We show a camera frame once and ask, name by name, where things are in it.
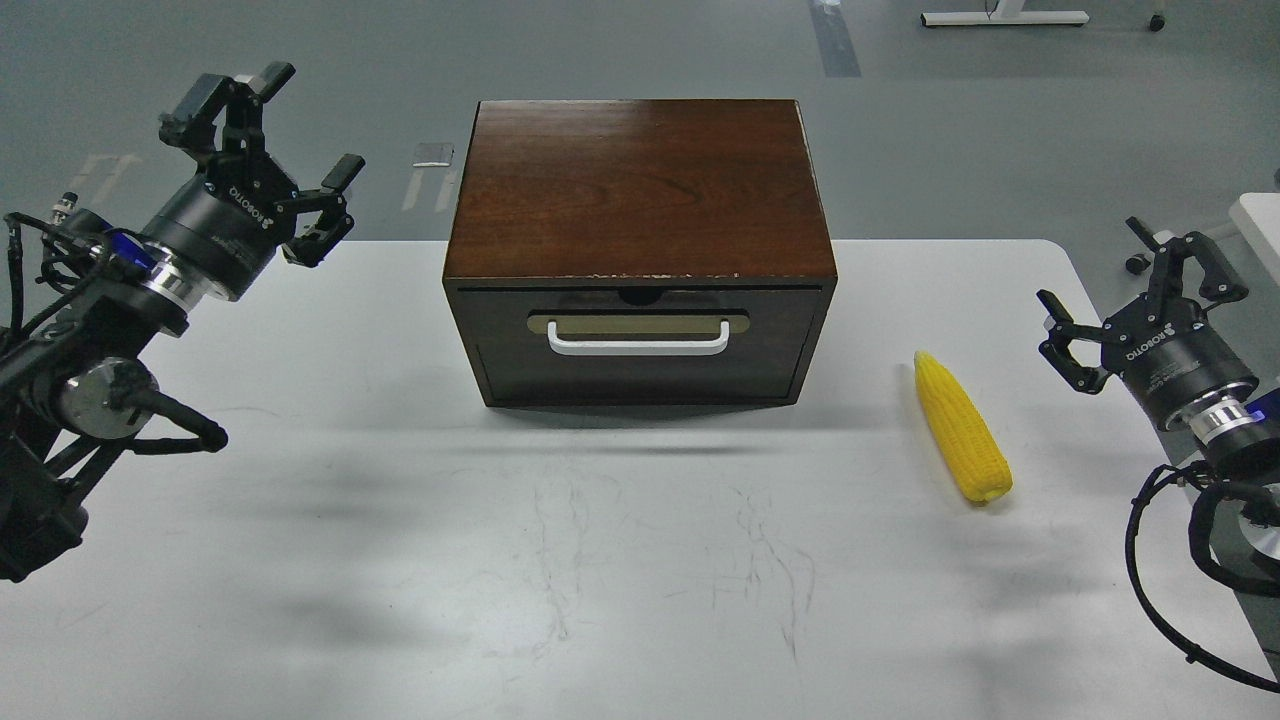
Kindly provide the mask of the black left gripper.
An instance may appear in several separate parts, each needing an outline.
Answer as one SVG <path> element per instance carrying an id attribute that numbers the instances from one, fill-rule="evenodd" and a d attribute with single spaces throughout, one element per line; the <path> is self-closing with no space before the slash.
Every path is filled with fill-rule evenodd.
<path id="1" fill-rule="evenodd" d="M 202 74 L 174 111 L 160 115 L 157 137 L 200 169 L 218 158 L 262 152 L 262 110 L 294 73 L 293 64 L 273 61 L 244 78 Z M 315 268 L 353 229 L 346 191 L 365 164 L 365 158 L 344 154 L 320 187 L 307 191 L 275 167 L 248 179 L 198 173 L 147 223 L 146 238 L 209 281 L 211 293 L 234 302 L 282 243 L 289 264 Z M 296 220 L 289 217 L 310 213 L 317 214 L 315 222 L 291 238 Z"/>

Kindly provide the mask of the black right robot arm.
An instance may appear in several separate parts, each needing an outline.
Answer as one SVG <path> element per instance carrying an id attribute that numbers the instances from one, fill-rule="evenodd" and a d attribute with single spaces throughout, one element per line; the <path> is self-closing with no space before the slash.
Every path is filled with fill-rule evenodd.
<path id="1" fill-rule="evenodd" d="M 1193 434 L 1199 460 L 1157 466 L 1132 500 L 1124 536 L 1130 587 L 1155 629 L 1189 664 L 1274 693 L 1275 680 L 1220 659 L 1175 629 L 1149 601 L 1137 565 L 1146 509 L 1164 488 L 1187 486 L 1196 492 L 1187 528 L 1192 562 L 1238 594 L 1277 597 L 1276 579 L 1226 568 L 1211 550 L 1224 503 L 1235 503 L 1248 527 L 1277 529 L 1277 421 L 1248 407 L 1260 378 L 1210 324 L 1213 309 L 1239 302 L 1249 291 L 1207 234 L 1192 231 L 1162 241 L 1134 217 L 1126 227 L 1151 252 L 1147 288 L 1101 325 L 1075 322 L 1055 293 L 1039 291 L 1047 311 L 1039 354 L 1074 391 L 1097 395 L 1116 377 L 1156 430 Z"/>

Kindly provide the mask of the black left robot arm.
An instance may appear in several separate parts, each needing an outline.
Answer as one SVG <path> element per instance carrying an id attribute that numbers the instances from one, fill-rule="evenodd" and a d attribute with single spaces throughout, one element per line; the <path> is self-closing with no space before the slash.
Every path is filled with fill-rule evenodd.
<path id="1" fill-rule="evenodd" d="M 200 76 L 159 138 L 195 174 L 141 231 L 67 191 L 46 220 L 9 213 L 10 318 L 3 328 L 1 574 L 23 582 L 82 543 L 84 500 L 124 454 L 215 454 L 227 432 L 165 395 L 141 354 L 182 336 L 207 296 L 236 301 L 282 252 L 316 266 L 353 228 L 342 156 L 302 190 L 269 154 L 265 106 L 294 76 Z"/>

